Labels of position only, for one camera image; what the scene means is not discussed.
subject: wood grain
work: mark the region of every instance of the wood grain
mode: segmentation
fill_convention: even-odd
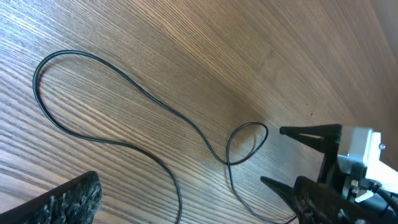
[[[84,50],[113,63],[190,118],[224,158],[249,121],[270,136],[233,167],[237,190],[259,214],[292,211],[259,178],[316,178],[322,155],[279,136],[282,125],[370,126],[398,169],[398,65],[369,1],[9,1],[1,15],[0,212],[88,170],[104,188],[95,223],[172,223],[177,196],[150,159],[61,133],[41,112],[32,75],[48,54]],[[234,197],[226,167],[199,135],[97,62],[51,61],[40,91],[65,126],[153,152],[177,176],[183,223],[260,223]],[[237,136],[232,159],[264,136]]]

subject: white plastic part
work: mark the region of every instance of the white plastic part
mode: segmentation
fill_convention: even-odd
[[[381,133],[372,133],[365,179],[376,180],[382,184],[383,190],[398,194],[398,172],[380,161],[380,143]]]

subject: cable coil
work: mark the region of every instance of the cable coil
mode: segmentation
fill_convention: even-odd
[[[216,158],[217,161],[221,162],[222,164],[227,165],[228,168],[228,173],[229,173],[229,181],[231,182],[231,188],[232,191],[234,192],[235,196],[246,206],[246,208],[254,215],[256,216],[258,219],[267,222],[267,223],[271,223],[271,224],[288,224],[291,221],[293,221],[296,216],[294,216],[293,218],[291,218],[289,221],[285,222],[285,223],[276,223],[273,222],[271,220],[268,220],[266,218],[260,217],[237,193],[235,186],[234,186],[234,182],[233,182],[233,176],[232,176],[232,170],[231,170],[231,166],[235,166],[238,164],[241,164],[243,162],[245,162],[246,160],[250,159],[259,149],[260,147],[265,143],[265,141],[267,140],[268,137],[268,127],[260,122],[249,122],[246,123],[244,125],[242,125],[241,127],[239,127],[237,130],[235,130],[235,132],[231,135],[231,137],[229,138],[228,144],[226,146],[226,161],[223,161],[222,159],[220,159],[216,152],[213,150],[213,148],[211,147],[210,143],[208,142],[207,138],[205,137],[205,135],[199,130],[199,128],[193,123],[191,122],[188,118],[184,117],[184,115],[180,114],[179,112],[173,110],[172,108],[170,108],[169,106],[165,105],[163,102],[161,102],[160,100],[158,100],[157,98],[155,98],[154,96],[152,96],[150,93],[148,93],[147,91],[145,91],[141,86],[139,86],[135,81],[133,81],[131,78],[129,78],[126,74],[124,74],[122,71],[120,71],[120,69],[116,68],[114,65],[110,64],[109,62],[103,60],[102,58],[99,58],[95,55],[86,53],[86,52],[82,52],[82,51],[77,51],[77,50],[61,50],[58,52],[54,52],[52,54],[50,54],[49,56],[45,57],[37,66],[35,72],[34,72],[34,76],[33,76],[33,92],[36,98],[37,103],[39,104],[40,108],[42,109],[44,115],[46,115],[46,117],[59,129],[61,129],[62,131],[66,132],[67,134],[70,134],[76,138],[81,138],[81,139],[86,139],[88,141],[93,141],[93,142],[100,142],[100,143],[106,143],[106,144],[114,144],[114,145],[118,145],[118,146],[125,146],[125,147],[129,147],[131,149],[134,149],[142,154],[144,154],[145,156],[151,158],[153,161],[155,161],[156,163],[158,163],[170,176],[170,178],[173,180],[175,188],[177,190],[177,195],[178,195],[178,203],[179,203],[179,208],[178,208],[178,217],[176,219],[176,223],[180,223],[181,217],[182,217],[182,196],[181,196],[181,190],[180,187],[178,185],[177,179],[175,178],[175,176],[173,175],[173,173],[171,172],[171,170],[169,168],[167,168],[167,166],[158,158],[155,157],[155,155],[153,155],[151,152],[145,151],[137,146],[133,146],[132,144],[126,144],[123,142],[117,142],[117,141],[112,141],[112,140],[107,140],[107,139],[99,139],[99,138],[93,138],[93,137],[89,137],[89,136],[84,136],[81,134],[78,134],[74,131],[71,131],[69,129],[67,129],[66,127],[64,127],[63,125],[61,125],[57,120],[54,119],[54,117],[50,114],[50,112],[48,111],[48,109],[45,107],[42,97],[39,93],[39,75],[40,75],[40,71],[43,69],[44,65],[51,60],[54,57],[57,57],[59,55],[65,55],[65,54],[72,54],[72,55],[81,55],[81,56],[85,56],[85,57],[89,57],[92,58],[94,60],[97,60],[98,62],[108,66],[110,69],[114,70],[115,72],[117,72],[118,74],[120,74],[123,78],[125,78],[127,81],[129,81],[133,86],[135,86],[139,91],[141,91],[143,94],[145,94],[148,98],[150,98],[152,101],[154,101],[155,103],[159,104],[160,106],[162,106],[163,108],[165,108],[167,111],[171,112],[172,114],[174,114],[175,116],[183,119],[184,121],[186,121],[190,126],[192,126],[194,128],[194,130],[201,136],[202,140],[205,142],[205,144],[207,145],[207,147],[209,148],[210,152],[214,155],[214,157]],[[229,148],[231,147],[231,143],[232,140],[234,139],[235,135],[237,135],[240,130],[242,130],[243,128],[250,126],[250,125],[260,125],[263,128],[266,129],[266,135],[264,136],[264,139],[261,141],[260,145],[258,145],[258,147],[252,151],[251,153],[249,153],[246,157],[244,157],[243,159],[236,161],[236,162],[231,162],[229,160]]]

